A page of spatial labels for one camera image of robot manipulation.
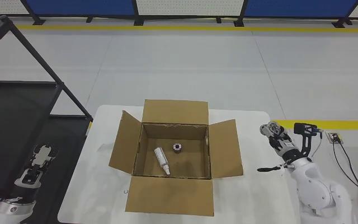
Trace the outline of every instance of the spool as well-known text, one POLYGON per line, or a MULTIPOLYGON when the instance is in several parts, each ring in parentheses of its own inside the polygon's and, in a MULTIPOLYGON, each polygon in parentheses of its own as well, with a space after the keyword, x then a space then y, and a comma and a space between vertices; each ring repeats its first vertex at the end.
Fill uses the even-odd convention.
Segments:
POLYGON ((176 154, 180 153, 180 152, 181 152, 181 144, 175 143, 175 144, 173 145, 173 149, 174 149, 174 152, 175 152, 176 154))

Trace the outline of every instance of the white wall panel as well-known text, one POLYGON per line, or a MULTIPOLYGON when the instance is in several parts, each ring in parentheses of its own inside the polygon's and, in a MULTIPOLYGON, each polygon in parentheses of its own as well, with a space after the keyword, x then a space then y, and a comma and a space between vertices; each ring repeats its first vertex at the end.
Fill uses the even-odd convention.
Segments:
POLYGON ((358 17, 358 7, 356 7, 349 17, 358 17))
POLYGON ((29 14, 20 0, 0 0, 0 14, 29 14))
POLYGON ((140 15, 239 16, 243 0, 137 0, 140 15))

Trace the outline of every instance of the bottle cap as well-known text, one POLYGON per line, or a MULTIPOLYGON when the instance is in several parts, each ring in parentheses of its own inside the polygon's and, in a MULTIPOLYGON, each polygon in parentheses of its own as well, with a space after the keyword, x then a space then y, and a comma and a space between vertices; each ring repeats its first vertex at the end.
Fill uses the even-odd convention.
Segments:
POLYGON ((169 176, 170 175, 170 171, 169 171, 169 166, 168 165, 164 165, 163 166, 163 170, 166 172, 166 174, 169 176))

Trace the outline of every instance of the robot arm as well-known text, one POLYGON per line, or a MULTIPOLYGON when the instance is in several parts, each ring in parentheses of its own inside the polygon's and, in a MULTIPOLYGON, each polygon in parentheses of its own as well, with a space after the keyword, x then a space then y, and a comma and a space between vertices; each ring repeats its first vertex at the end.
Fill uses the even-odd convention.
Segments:
MULTIPOLYGON (((260 131, 268 138, 276 153, 284 159, 285 163, 281 166, 287 168, 291 177, 297 182, 300 218, 303 224, 357 223, 347 190, 340 184, 326 180, 318 165, 308 157, 311 137, 317 135, 317 133, 322 136, 322 130, 315 125, 295 124, 294 132, 302 134, 304 137, 302 151, 298 150, 284 127, 279 126, 276 122, 262 125, 260 131), (335 208, 336 215, 329 218, 325 217, 321 212, 325 208, 335 208)), ((258 171, 277 170, 277 167, 260 168, 258 171)))
POLYGON ((49 144, 35 147, 25 171, 14 182, 11 193, 0 198, 0 223, 16 224, 31 216, 36 204, 35 195, 41 187, 40 179, 57 153, 49 144))

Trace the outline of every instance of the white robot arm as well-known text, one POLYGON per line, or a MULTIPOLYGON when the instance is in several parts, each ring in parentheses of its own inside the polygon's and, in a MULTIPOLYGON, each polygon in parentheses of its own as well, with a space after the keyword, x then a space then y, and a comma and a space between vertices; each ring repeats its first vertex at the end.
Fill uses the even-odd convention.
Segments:
POLYGON ((288 169, 297 182, 302 224, 357 224, 347 190, 338 183, 326 180, 318 165, 308 157, 311 137, 322 133, 322 130, 315 125, 295 124, 295 133, 304 137, 302 151, 298 150, 287 131, 276 122, 262 125, 260 132, 269 139, 270 145, 285 163, 273 168, 260 168, 258 171, 278 170, 281 166, 288 169), (335 216, 322 215, 321 211, 326 208, 335 208, 335 216))

